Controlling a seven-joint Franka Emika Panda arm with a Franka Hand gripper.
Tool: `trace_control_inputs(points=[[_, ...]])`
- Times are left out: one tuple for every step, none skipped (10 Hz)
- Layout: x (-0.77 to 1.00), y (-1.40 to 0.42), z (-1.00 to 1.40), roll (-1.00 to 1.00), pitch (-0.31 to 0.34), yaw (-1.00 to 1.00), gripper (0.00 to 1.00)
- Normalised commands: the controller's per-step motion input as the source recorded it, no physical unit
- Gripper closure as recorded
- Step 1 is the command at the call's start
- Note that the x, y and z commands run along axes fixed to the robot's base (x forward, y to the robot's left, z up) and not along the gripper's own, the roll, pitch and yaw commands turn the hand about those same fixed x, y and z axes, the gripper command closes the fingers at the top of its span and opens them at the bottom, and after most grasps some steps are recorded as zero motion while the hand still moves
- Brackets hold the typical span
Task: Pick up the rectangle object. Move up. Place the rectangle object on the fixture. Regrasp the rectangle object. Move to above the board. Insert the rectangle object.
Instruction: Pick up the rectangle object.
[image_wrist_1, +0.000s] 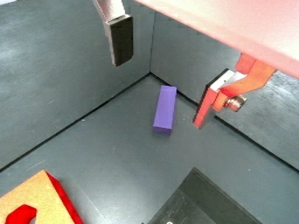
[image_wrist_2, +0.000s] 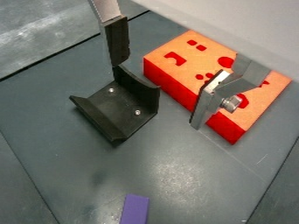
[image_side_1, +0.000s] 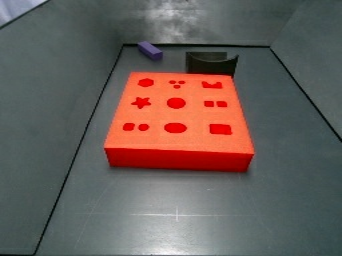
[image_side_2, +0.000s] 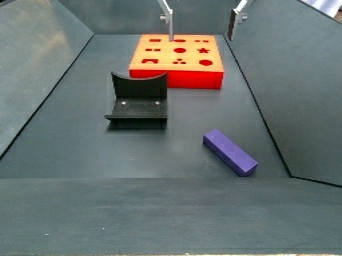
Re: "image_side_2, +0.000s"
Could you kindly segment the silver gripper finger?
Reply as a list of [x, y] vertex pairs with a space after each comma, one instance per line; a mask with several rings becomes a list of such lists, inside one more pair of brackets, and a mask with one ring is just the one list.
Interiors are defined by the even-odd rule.
[[174, 41], [174, 11], [167, 3], [167, 0], [156, 0], [158, 4], [163, 10], [160, 14], [160, 19], [169, 25], [169, 40]]
[[231, 9], [230, 24], [229, 24], [229, 31], [227, 31], [227, 37], [230, 40], [234, 40], [234, 32], [235, 32], [237, 26], [243, 21], [243, 18], [246, 17], [246, 13], [243, 12], [243, 9], [247, 4], [249, 4], [249, 0], [241, 0], [238, 6]]

